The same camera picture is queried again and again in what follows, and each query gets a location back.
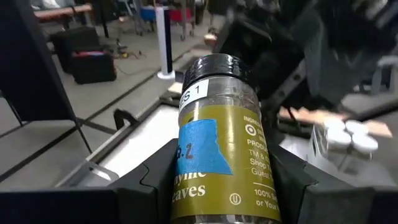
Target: black machine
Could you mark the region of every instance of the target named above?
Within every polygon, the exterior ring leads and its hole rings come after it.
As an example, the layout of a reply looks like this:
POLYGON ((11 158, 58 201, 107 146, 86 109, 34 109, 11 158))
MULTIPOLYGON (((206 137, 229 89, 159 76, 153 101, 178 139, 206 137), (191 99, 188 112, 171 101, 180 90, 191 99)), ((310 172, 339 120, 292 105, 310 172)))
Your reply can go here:
MULTIPOLYGON (((283 223, 395 223, 398 189, 356 188, 281 149, 281 106, 334 108, 396 46, 395 1, 238 1, 216 53, 252 68, 283 223)), ((0 194, 1 223, 168 223, 177 141, 106 189, 0 194), (88 212, 81 212, 84 207, 88 212)))

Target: black bracket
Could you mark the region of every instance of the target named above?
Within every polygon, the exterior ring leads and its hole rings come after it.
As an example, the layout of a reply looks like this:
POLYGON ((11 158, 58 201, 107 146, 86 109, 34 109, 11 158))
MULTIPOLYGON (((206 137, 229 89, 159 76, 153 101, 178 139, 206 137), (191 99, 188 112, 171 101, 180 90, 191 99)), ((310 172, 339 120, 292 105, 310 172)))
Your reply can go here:
POLYGON ((113 111, 113 118, 117 130, 123 128, 124 120, 130 122, 130 125, 135 125, 138 123, 138 120, 134 118, 133 115, 131 115, 131 113, 125 110, 116 109, 115 111, 113 111))

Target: blue tape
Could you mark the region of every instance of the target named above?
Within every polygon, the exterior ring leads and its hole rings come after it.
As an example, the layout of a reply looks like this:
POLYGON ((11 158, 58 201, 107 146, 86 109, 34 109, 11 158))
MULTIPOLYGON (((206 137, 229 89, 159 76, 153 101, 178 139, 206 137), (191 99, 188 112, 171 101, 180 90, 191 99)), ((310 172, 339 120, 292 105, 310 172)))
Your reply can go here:
POLYGON ((217 143, 215 119, 192 121, 180 128, 176 173, 191 172, 232 175, 217 143))

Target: floor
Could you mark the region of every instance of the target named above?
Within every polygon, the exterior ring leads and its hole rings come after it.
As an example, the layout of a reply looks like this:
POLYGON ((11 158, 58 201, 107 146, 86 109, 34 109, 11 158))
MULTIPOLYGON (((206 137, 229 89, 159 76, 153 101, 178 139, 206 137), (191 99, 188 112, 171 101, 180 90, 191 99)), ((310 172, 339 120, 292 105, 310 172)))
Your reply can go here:
MULTIPOLYGON (((218 26, 222 19, 215 21, 218 26)), ((182 28, 172 26, 175 70, 184 69, 197 55, 208 54, 209 50, 203 51, 203 35, 209 23, 209 18, 205 19, 195 28, 195 36, 188 35, 184 42, 180 40, 182 28)), ((111 22, 108 27, 109 39, 104 38, 101 27, 96 27, 103 43, 116 43, 118 30, 122 29, 124 34, 119 37, 128 51, 137 55, 142 52, 137 58, 115 60, 118 78, 114 82, 78 85, 71 75, 62 71, 57 56, 53 56, 72 108, 77 118, 85 121, 81 128, 92 150, 116 132, 113 119, 116 108, 138 117, 174 82, 160 80, 155 75, 160 69, 156 33, 135 35, 132 22, 111 22)), ((43 25, 45 35, 59 29, 59 26, 43 25)), ((4 98, 0 98, 0 121, 0 190, 53 187, 89 155, 71 121, 32 122, 21 128, 4 98)))

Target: target logo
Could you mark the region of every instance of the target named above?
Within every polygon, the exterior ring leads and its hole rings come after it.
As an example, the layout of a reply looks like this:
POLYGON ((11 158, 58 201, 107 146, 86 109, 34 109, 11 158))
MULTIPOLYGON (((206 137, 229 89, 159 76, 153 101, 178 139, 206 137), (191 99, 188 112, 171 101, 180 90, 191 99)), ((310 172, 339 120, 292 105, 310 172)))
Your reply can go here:
POLYGON ((247 124, 244 128, 251 136, 255 136, 257 134, 256 129, 251 124, 247 124))

